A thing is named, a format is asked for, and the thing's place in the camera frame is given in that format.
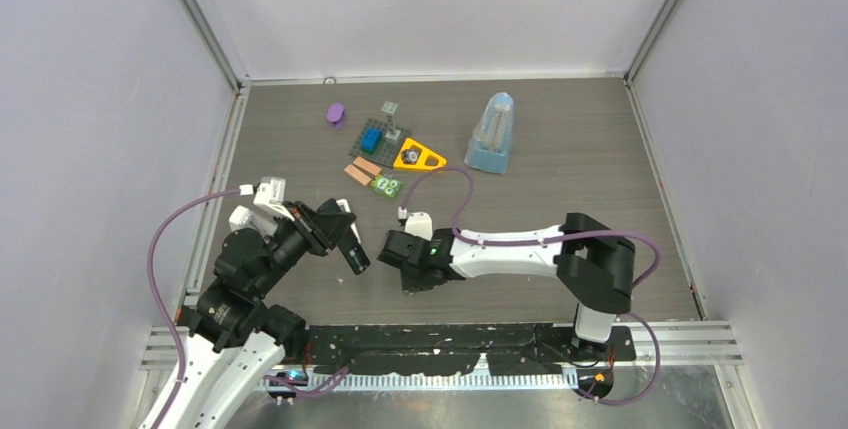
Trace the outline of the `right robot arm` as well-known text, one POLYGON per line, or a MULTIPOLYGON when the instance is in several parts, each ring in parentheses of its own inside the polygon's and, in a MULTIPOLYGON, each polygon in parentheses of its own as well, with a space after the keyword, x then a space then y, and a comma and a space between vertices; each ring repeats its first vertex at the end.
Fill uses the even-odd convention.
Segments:
POLYGON ((570 213, 560 225, 523 232, 442 228, 424 237, 390 230, 377 258, 400 271, 409 293, 494 275, 556 279, 577 300, 572 349, 591 360, 610 347, 615 319, 631 309, 635 252, 626 237, 570 213))

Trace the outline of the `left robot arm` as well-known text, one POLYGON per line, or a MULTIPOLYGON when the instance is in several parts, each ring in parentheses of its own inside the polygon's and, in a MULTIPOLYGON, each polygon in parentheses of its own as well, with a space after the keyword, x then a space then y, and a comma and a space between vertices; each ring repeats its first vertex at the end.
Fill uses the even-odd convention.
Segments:
POLYGON ((339 250, 355 273, 368 267, 356 217, 338 200, 265 209, 231 213, 212 284, 169 327, 177 363, 142 427, 225 427, 272 367, 298 361, 309 342, 302 317, 266 304, 270 290, 306 255, 339 250))

